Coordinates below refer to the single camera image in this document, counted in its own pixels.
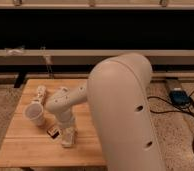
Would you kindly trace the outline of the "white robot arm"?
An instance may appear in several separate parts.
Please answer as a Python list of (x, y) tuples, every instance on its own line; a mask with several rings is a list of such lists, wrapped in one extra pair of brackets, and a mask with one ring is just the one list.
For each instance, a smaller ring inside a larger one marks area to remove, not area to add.
[(87, 102), (108, 171), (166, 171), (147, 101), (151, 77), (141, 54), (108, 58), (85, 84), (48, 98), (46, 110), (62, 120), (72, 106)]

